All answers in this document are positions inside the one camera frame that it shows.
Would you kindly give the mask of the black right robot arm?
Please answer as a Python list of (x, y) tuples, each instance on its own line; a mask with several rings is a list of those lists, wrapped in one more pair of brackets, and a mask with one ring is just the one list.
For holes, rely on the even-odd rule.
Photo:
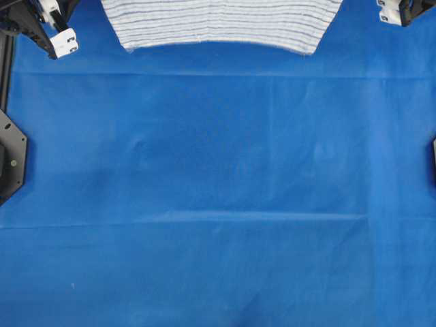
[(435, 0), (377, 0), (379, 19), (391, 25), (407, 27), (411, 22), (435, 7)]

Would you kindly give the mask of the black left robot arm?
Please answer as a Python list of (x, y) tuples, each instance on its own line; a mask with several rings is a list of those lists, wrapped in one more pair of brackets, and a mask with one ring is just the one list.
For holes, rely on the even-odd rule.
[(2, 1), (1, 60), (12, 56), (13, 38), (23, 34), (59, 59), (79, 49), (68, 22), (78, 1)]

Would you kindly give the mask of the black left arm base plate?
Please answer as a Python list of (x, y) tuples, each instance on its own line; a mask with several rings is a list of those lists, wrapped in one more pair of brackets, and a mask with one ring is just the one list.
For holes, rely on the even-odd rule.
[(25, 183), (27, 137), (1, 111), (1, 205)]

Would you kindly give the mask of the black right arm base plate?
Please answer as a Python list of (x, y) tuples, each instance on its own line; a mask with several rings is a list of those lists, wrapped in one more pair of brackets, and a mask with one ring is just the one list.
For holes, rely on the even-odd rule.
[(434, 185), (435, 185), (435, 182), (436, 182), (436, 138), (434, 138), (432, 143), (431, 143), (431, 149), (432, 149), (433, 179), (434, 179)]

